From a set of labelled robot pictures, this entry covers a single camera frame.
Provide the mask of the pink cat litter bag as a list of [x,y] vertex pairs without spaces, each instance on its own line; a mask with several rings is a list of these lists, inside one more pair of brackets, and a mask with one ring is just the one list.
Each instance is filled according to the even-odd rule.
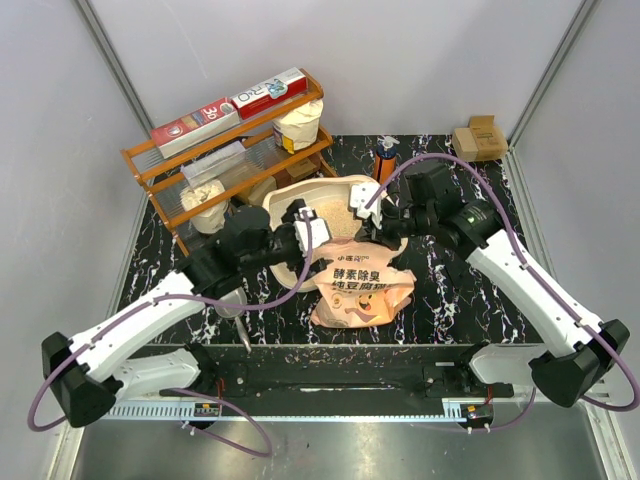
[[321,299],[311,321],[327,328],[365,328],[392,322],[411,303],[415,276],[391,265],[395,252],[374,243],[340,239],[313,252],[327,263],[311,278]]

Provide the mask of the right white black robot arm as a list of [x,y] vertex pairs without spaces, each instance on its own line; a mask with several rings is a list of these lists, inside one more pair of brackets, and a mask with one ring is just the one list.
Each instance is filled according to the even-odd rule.
[[497,199],[463,201],[444,161],[427,154],[394,171],[409,191],[399,206],[384,199],[385,185],[352,186],[349,208],[362,222],[357,240],[397,250],[407,238],[431,236],[487,277],[534,327],[538,345],[471,348],[454,373],[460,392],[522,385],[572,407],[621,362],[629,330],[617,319],[602,321],[561,288],[518,240]]

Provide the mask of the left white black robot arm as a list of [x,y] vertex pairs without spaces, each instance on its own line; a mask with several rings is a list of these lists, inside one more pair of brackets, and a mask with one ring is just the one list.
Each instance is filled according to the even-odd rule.
[[47,336],[41,343],[44,383],[36,397],[51,392],[64,421],[79,428],[130,397],[186,388],[208,394],[217,373],[201,348],[139,359],[134,353],[208,306],[233,315],[252,310],[243,290],[243,278],[252,270],[285,264],[296,274],[288,293],[255,308],[281,305],[307,280],[314,250],[329,239],[326,221],[301,199],[289,205],[277,227],[271,227],[264,208],[239,208],[202,247],[124,310],[71,337],[60,332]]

